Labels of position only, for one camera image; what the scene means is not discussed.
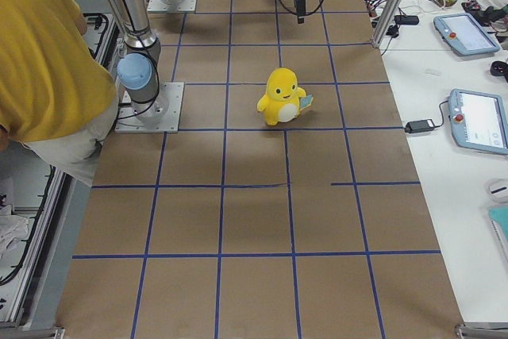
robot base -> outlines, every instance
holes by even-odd
[[[117,121],[114,131],[117,133],[177,133],[182,109],[183,83],[163,83],[160,91],[164,92],[169,100],[166,113],[154,124],[146,125],[138,117],[131,117]],[[122,102],[130,102],[130,97],[125,92]],[[120,108],[118,117],[133,115],[130,106]]]
[[[148,13],[180,13],[194,12],[198,0],[184,0],[183,2],[171,6],[162,0],[150,0],[148,4]]]

yellow plush toy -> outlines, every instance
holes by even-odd
[[[298,87],[296,74],[286,67],[275,69],[268,78],[264,96],[257,103],[257,111],[263,112],[267,125],[289,122],[300,114],[300,110],[310,105],[310,100],[302,107],[300,98],[307,98],[306,92]]]

floor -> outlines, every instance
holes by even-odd
[[[308,7],[318,0],[308,0]],[[438,339],[460,314],[362,0],[152,15],[177,134],[106,140],[57,324],[70,339]],[[271,71],[314,104],[269,128]]]

khaki pants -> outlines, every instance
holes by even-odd
[[[102,142],[117,117],[118,99],[78,132],[47,141],[25,142],[44,162],[91,187]]]

power adapter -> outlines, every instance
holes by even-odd
[[[426,133],[437,128],[432,119],[421,119],[420,121],[410,121],[406,123],[404,131],[408,134]]]
[[[388,27],[387,35],[392,37],[398,36],[398,25],[393,24]]]

